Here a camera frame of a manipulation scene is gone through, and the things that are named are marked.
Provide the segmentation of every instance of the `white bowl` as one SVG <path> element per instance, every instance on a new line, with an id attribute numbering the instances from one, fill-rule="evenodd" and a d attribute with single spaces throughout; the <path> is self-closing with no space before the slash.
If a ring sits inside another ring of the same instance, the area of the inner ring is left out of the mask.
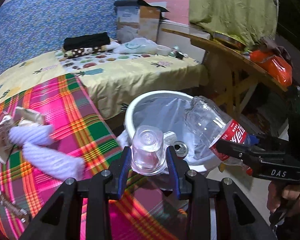
<path id="1" fill-rule="evenodd" d="M 127 133 L 129 135 L 130 140 L 132 141 L 132 138 L 134 136 L 134 133 L 136 132 L 134 124 L 133 124 L 133 113 L 138 104 L 142 104 L 150 99 L 157 98 L 157 97 L 167 97 L 167 98 L 179 98 L 185 101 L 192 101 L 192 96 L 187 95 L 182 92 L 176 92 L 176 91 L 168 91 L 168 90 L 160 90 L 160 91 L 152 91 L 148 93 L 144 93 L 137 98 L 135 98 L 128 106 L 128 109 L 126 111 L 125 119 L 124 119 L 124 126 L 127 130 Z M 189 168 L 191 170 L 195 170 L 197 172 L 206 172 L 211 169 L 214 169 L 220 164 L 220 160 L 218 157 L 214 154 L 211 154 L 204 158 L 204 164 L 202 165 L 189 165 Z"/>
<path id="2" fill-rule="evenodd" d="M 161 56 L 168 56 L 171 49 L 169 47 L 158 45 L 157 47 L 157 54 Z"/>

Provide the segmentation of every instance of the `human hand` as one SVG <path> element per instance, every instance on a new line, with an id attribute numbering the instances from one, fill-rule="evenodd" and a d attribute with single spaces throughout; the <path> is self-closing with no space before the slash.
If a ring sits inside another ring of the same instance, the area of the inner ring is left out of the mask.
<path id="1" fill-rule="evenodd" d="M 299 185 L 288 185 L 280 194 L 280 186 L 271 181 L 268 186 L 268 202 L 267 202 L 267 208 L 274 212 L 278 207 L 280 207 L 281 204 L 281 197 L 287 199 L 287 200 L 295 200 L 299 194 L 300 194 L 300 184 Z M 297 203 L 293 206 L 293 208 L 288 212 L 287 216 L 291 217 L 293 215 L 296 215 L 300 213 L 300 198 L 297 201 Z"/>

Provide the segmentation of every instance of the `pink wall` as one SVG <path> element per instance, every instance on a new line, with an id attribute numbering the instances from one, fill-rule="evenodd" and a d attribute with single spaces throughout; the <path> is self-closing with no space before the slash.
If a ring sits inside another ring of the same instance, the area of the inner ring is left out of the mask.
<path id="1" fill-rule="evenodd" d="M 166 2 L 168 13 L 165 17 L 171 21 L 189 23 L 189 0 L 145 0 L 146 2 Z"/>

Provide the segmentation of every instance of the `fruit-patterned sheet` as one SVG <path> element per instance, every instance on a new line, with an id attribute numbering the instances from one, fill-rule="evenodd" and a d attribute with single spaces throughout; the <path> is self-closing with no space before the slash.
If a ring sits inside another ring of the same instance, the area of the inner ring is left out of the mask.
<path id="1" fill-rule="evenodd" d="M 2 73 L 0 103 L 21 91 L 71 72 L 81 79 L 103 118 L 109 119 L 125 111 L 128 104 L 143 93 L 179 91 L 208 83 L 206 68 L 192 58 L 179 60 L 150 54 L 102 52 L 67 61 L 59 54 L 60 51 L 44 53 Z"/>
<path id="2" fill-rule="evenodd" d="M 65 58 L 62 50 L 56 52 L 56 57 L 64 67 L 67 73 L 71 73 L 78 69 L 88 68 L 103 63 L 109 63 L 116 60 L 127 60 L 141 57 L 151 57 L 151 54 L 128 54 L 128 53 L 113 53 L 111 51 L 98 52 L 95 54 L 86 55 L 77 58 Z"/>

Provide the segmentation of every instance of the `yellow bedsheet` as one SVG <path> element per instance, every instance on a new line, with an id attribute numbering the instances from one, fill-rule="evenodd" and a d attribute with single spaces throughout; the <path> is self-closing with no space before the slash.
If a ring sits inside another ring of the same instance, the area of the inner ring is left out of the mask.
<path id="1" fill-rule="evenodd" d="M 9 68 L 0 75 L 0 103 L 67 72 L 54 51 Z M 125 110 L 135 97 L 143 93 L 182 90 L 208 82 L 206 68 L 192 58 L 179 60 L 164 56 L 113 61 L 81 70 L 74 69 L 73 73 L 80 77 L 105 119 Z"/>

